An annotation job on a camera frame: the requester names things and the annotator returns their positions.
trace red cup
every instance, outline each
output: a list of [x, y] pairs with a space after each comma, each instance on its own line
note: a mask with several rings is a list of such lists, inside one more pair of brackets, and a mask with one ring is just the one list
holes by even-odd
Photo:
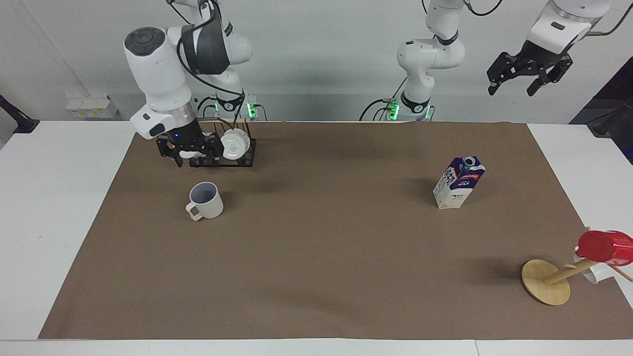
[[587, 231], [578, 241], [576, 255], [593, 262], [626, 266], [633, 262], [633, 239], [620, 231]]

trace cable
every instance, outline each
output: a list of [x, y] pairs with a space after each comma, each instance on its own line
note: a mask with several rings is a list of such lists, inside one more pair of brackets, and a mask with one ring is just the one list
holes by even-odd
[[372, 101], [371, 104], [367, 105], [367, 107], [363, 110], [363, 113], [360, 114], [360, 118], [358, 119], [358, 121], [363, 121], [363, 117], [365, 116], [365, 114], [367, 113], [367, 111], [369, 111], [369, 109], [378, 104], [378, 103], [388, 103], [388, 101], [386, 101], [385, 99], [378, 99], [378, 100], [374, 100]]
[[375, 113], [375, 114], [373, 114], [373, 119], [372, 119], [372, 121], [376, 121], [376, 116], [377, 116], [377, 115], [378, 115], [378, 113], [379, 113], [379, 112], [381, 112], [381, 111], [382, 111], [382, 114], [384, 115], [385, 111], [387, 111], [387, 108], [380, 108], [380, 109], [376, 110], [376, 113]]
[[242, 99], [242, 102], [239, 103], [239, 106], [237, 107], [237, 109], [235, 110], [235, 118], [233, 119], [233, 126], [231, 127], [231, 129], [235, 128], [235, 124], [237, 123], [237, 117], [240, 116], [240, 111], [242, 111], [242, 106], [244, 106], [244, 99]]
[[216, 98], [214, 96], [207, 96], [206, 98], [202, 99], [200, 101], [200, 103], [198, 104], [198, 108], [197, 108], [198, 111], [200, 111], [200, 108], [204, 105], [204, 102], [207, 101], [207, 100], [215, 100], [215, 101], [217, 101], [218, 98]]
[[206, 112], [206, 110], [207, 110], [208, 108], [212, 108], [212, 107], [213, 107], [212, 105], [207, 105], [207, 106], [205, 106], [205, 107], [204, 107], [204, 109], [202, 110], [202, 117], [203, 117], [203, 118], [205, 118], [205, 117], [206, 117], [206, 116], [204, 115], [204, 113]]
[[631, 5], [629, 5], [629, 8], [627, 9], [627, 11], [625, 11], [624, 15], [622, 15], [622, 18], [620, 19], [620, 21], [618, 21], [618, 23], [608, 32], [590, 32], [587, 34], [587, 36], [608, 36], [612, 33], [614, 33], [614, 31], [616, 31], [618, 29], [618, 27], [622, 24], [622, 22], [624, 22], [624, 19], [627, 18], [627, 16], [629, 15], [631, 8], [633, 8], [633, 3], [631, 3]]
[[596, 117], [596, 118], [592, 118], [592, 119], [591, 119], [588, 123], [586, 123], [585, 125], [589, 125], [589, 124], [591, 124], [592, 122], [596, 121], [596, 120], [597, 120], [597, 119], [599, 119], [599, 118], [603, 118], [603, 117], [605, 117], [605, 116], [609, 116], [609, 115], [611, 115], [611, 114], [614, 114], [614, 113], [615, 113], [616, 111], [618, 111], [618, 110], [619, 110], [619, 109], [616, 109], [616, 110], [613, 110], [613, 111], [611, 111], [611, 112], [608, 112], [608, 113], [606, 113], [606, 114], [604, 114], [604, 115], [600, 115], [600, 116], [598, 116], [598, 117]]
[[[402, 80], [402, 83], [400, 83], [400, 86], [396, 89], [396, 91], [394, 92], [394, 94], [391, 96], [391, 99], [396, 97], [396, 94], [400, 91], [400, 89], [402, 88], [402, 86], [404, 85], [404, 82], [406, 82], [406, 77], [404, 77], [404, 79]], [[387, 111], [387, 108], [389, 107], [389, 104], [385, 105], [385, 111], [382, 112], [382, 114], [380, 115], [380, 120], [378, 121], [382, 121], [382, 117], [385, 115], [385, 112]]]
[[495, 5], [492, 10], [486, 12], [486, 13], [478, 13], [475, 10], [473, 10], [473, 6], [470, 4], [470, 0], [466, 0], [464, 1], [464, 3], [466, 4], [466, 7], [468, 8], [468, 10], [470, 10], [470, 12], [473, 13], [473, 15], [477, 15], [477, 16], [488, 16], [491, 13], [494, 12], [494, 10], [497, 10], [497, 8], [499, 7], [499, 5], [501, 5], [501, 3], [503, 2], [503, 0], [499, 0], [499, 2], [497, 3], [497, 5]]
[[[220, 7], [217, 6], [215, 0], [210, 0], [212, 3], [214, 3], [214, 8], [218, 10], [218, 14], [220, 12]], [[209, 17], [209, 20], [206, 20], [205, 22], [193, 26], [191, 29], [187, 30], [190, 32], [196, 31], [200, 28], [202, 28], [203, 26], [208, 25], [209, 23], [211, 23], [213, 20], [215, 19], [215, 11], [211, 13], [211, 16]], [[207, 85], [209, 87], [214, 88], [215, 90], [219, 90], [219, 91], [223, 91], [223, 92], [227, 92], [229, 94], [233, 94], [233, 95], [239, 95], [241, 96], [242, 94], [239, 92], [234, 92], [234, 91], [230, 91], [227, 89], [224, 89], [222, 87], [218, 87], [218, 86], [214, 86], [213, 84], [207, 82], [206, 80], [200, 78], [197, 76], [197, 74], [195, 74], [187, 65], [185, 65], [185, 61], [182, 59], [182, 54], [180, 54], [180, 47], [182, 46], [182, 36], [180, 36], [180, 38], [178, 39], [178, 43], [176, 44], [176, 54], [178, 55], [178, 60], [180, 61], [180, 65], [182, 65], [182, 68], [184, 68], [187, 73], [189, 73], [192, 77], [196, 78], [200, 83]]]
[[266, 108], [262, 104], [255, 104], [253, 108], [261, 108], [264, 111], [264, 120], [268, 121], [268, 115], [266, 115]]
[[189, 22], [184, 16], [182, 16], [182, 14], [180, 13], [180, 11], [178, 11], [178, 9], [173, 5], [174, 0], [166, 0], [167, 3], [169, 4], [169, 6], [172, 7], [172, 9], [174, 11], [176, 11], [176, 13], [178, 14], [178, 16], [180, 16], [181, 19], [183, 19], [186, 23], [188, 23], [189, 25], [191, 25], [191, 22]]
[[228, 121], [224, 120], [223, 118], [219, 118], [219, 117], [208, 117], [206, 119], [199, 118], [198, 121], [199, 122], [219, 121], [222, 124], [227, 124], [229, 127], [231, 125]]

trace wooden base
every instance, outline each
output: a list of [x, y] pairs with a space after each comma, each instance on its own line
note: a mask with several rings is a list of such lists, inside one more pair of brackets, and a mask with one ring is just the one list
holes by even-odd
[[547, 261], [528, 261], [521, 271], [523, 285], [539, 302], [547, 305], [563, 305], [569, 300], [571, 294], [567, 280], [563, 279], [551, 285], [543, 282], [545, 277], [556, 272], [558, 268]]

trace white mug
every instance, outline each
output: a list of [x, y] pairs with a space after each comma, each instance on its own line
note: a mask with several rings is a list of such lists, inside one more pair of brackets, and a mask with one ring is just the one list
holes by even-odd
[[233, 161], [242, 158], [251, 147], [251, 139], [248, 137], [248, 134], [240, 129], [227, 130], [220, 141], [222, 141], [222, 145], [224, 146], [222, 156]]
[[[218, 186], [211, 182], [198, 183], [191, 188], [189, 201], [191, 202], [187, 204], [185, 209], [194, 221], [198, 221], [203, 217], [213, 219], [218, 217], [224, 210]], [[192, 212], [194, 208], [198, 210], [197, 214]]]

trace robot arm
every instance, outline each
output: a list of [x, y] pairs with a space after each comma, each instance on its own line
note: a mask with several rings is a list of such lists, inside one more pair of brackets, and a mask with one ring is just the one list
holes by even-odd
[[[199, 11], [198, 0], [167, 0], [167, 2], [188, 6], [191, 9], [191, 18], [195, 24], [204, 23], [208, 20], [209, 14]], [[235, 31], [234, 26], [226, 16], [221, 15], [221, 22], [225, 34], [225, 49], [230, 65], [239, 65], [251, 60], [253, 57], [253, 46], [248, 38]], [[228, 68], [222, 73], [208, 75], [208, 79], [214, 86], [240, 93], [239, 95], [226, 91], [216, 91], [214, 93], [214, 96], [218, 99], [217, 115], [220, 118], [233, 120], [236, 114], [243, 117], [250, 116], [248, 104], [254, 104], [255, 99], [254, 96], [251, 97], [244, 90], [240, 77], [235, 70]]]
[[558, 82], [573, 64], [567, 51], [587, 35], [610, 6], [610, 0], [549, 0], [521, 51], [515, 56], [501, 53], [488, 69], [488, 93], [494, 95], [501, 83], [521, 75], [537, 76], [527, 89], [529, 96], [547, 83]]
[[221, 139], [202, 132], [185, 83], [184, 61], [191, 73], [209, 75], [223, 73], [230, 64], [226, 34], [213, 5], [213, 1], [201, 4], [207, 20], [200, 25], [167, 31], [144, 27], [125, 39], [125, 56], [147, 100], [130, 122], [143, 138], [156, 137], [161, 154], [179, 166], [183, 158], [224, 156], [236, 160], [250, 145], [248, 135], [239, 129], [228, 130]]
[[463, 0], [432, 0], [426, 25], [435, 36], [408, 41], [398, 49], [398, 64], [407, 74], [406, 86], [397, 96], [399, 117], [423, 120], [435, 86], [428, 71], [454, 68], [463, 61], [465, 48], [458, 38], [463, 7]]

